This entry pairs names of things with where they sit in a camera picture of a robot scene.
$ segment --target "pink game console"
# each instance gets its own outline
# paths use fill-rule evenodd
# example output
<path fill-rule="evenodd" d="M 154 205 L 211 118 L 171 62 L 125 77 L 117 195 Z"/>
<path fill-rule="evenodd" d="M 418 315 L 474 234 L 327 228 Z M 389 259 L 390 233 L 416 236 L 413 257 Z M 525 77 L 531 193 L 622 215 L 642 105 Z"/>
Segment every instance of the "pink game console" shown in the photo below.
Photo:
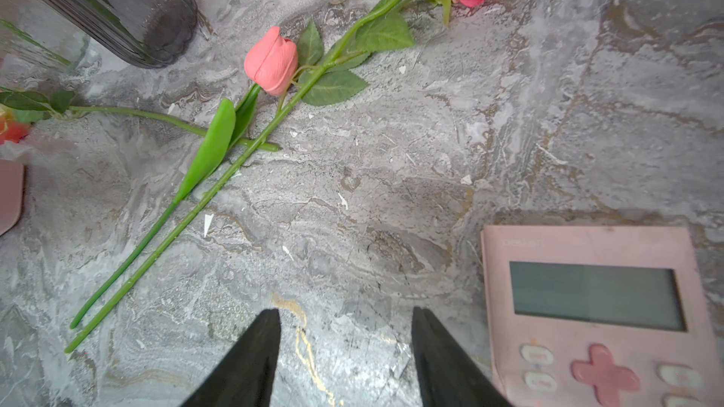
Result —
<path fill-rule="evenodd" d="M 722 407 L 686 228 L 486 226 L 494 383 L 516 407 Z"/>

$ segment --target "white debris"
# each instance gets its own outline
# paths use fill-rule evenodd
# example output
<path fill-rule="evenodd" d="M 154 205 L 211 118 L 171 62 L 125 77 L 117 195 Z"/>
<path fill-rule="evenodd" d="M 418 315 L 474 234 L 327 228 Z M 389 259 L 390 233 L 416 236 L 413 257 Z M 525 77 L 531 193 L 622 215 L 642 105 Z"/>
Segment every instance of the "white debris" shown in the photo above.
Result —
<path fill-rule="evenodd" d="M 284 252 L 285 252 L 287 255 L 289 255 L 289 258 L 292 259 L 292 262 L 295 262 L 295 261 L 294 261 L 294 257 L 292 256 L 292 254 L 291 254 L 291 252 L 289 251 L 289 249 L 287 248 L 287 246 L 283 245 L 283 246 L 282 246 L 282 250 L 284 250 Z"/>
<path fill-rule="evenodd" d="M 204 217 L 204 237 L 209 233 L 209 227 L 212 226 L 213 214 L 205 214 Z"/>
<path fill-rule="evenodd" d="M 554 156 L 553 154 L 551 154 L 550 151 L 548 151 L 547 149 L 543 148 L 543 147 L 540 146 L 538 143 L 536 143 L 536 147 L 538 147 L 538 149 L 540 149 L 541 151 L 543 151 L 549 158 L 551 158 L 551 160 L 553 161 L 554 164 L 556 164 L 556 165 L 568 165 L 568 162 L 566 162 L 565 160 L 558 159 L 556 156 Z"/>
<path fill-rule="evenodd" d="M 349 211 L 350 205 L 347 203 L 347 200 L 345 200 L 345 197 L 342 196 L 342 194 L 340 194 L 339 192 L 337 193 L 337 195 L 339 195 L 339 199 L 342 200 L 342 205 L 345 207 L 345 211 Z"/>
<path fill-rule="evenodd" d="M 389 140 L 389 141 L 393 142 L 393 145 L 396 145 L 396 144 L 397 144 L 397 142 L 396 142 L 396 141 L 392 140 L 391 138 L 389 138 L 389 137 L 388 137 L 388 136 L 386 136 L 385 134 L 382 134 L 382 136 L 383 136 L 383 137 L 385 137 L 385 139 L 387 139 L 387 140 Z"/>

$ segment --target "white button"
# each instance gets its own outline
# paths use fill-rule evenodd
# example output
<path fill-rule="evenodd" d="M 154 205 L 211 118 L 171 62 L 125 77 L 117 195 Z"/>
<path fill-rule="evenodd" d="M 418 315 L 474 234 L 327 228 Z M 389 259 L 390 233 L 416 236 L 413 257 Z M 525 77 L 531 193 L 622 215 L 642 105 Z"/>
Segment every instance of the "white button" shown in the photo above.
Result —
<path fill-rule="evenodd" d="M 520 348 L 520 355 L 532 364 L 553 364 L 553 354 L 551 351 L 540 346 L 531 346 L 530 344 L 526 344 Z"/>
<path fill-rule="evenodd" d="M 662 364 L 659 365 L 657 372 L 661 380 L 672 387 L 701 388 L 704 386 L 701 374 L 686 366 Z"/>
<path fill-rule="evenodd" d="M 664 398 L 664 407 L 706 407 L 703 402 L 694 398 L 668 395 Z"/>
<path fill-rule="evenodd" d="M 526 385 L 532 390 L 553 393 L 558 389 L 558 384 L 556 384 L 555 379 L 550 374 L 544 372 L 528 371 L 523 375 L 523 379 L 526 381 Z"/>

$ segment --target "marble countertop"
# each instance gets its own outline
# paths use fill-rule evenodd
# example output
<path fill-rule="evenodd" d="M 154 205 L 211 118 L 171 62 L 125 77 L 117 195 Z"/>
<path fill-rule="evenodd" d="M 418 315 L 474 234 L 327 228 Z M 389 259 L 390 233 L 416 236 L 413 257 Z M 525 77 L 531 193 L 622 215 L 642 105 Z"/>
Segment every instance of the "marble countertop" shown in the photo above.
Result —
<path fill-rule="evenodd" d="M 314 17 L 329 45 L 377 0 L 197 1 L 205 22 L 175 65 L 134 68 L 92 42 L 63 85 L 208 125 L 248 88 L 244 54 L 270 26 L 295 37 Z M 129 117 L 40 123 L 0 147 L 28 177 L 0 238 L 0 405 L 178 405 L 276 306 L 272 405 L 419 406 L 413 306 L 489 374 L 492 223 L 687 227 L 724 356 L 722 2 L 488 0 L 454 8 L 448 29 L 440 8 L 413 8 L 419 44 L 358 68 L 370 86 L 352 100 L 299 106 L 270 139 L 282 150 L 210 203 L 208 235 L 197 217 L 70 357 L 69 321 L 199 139 Z M 253 130 L 273 110 L 262 96 Z"/>

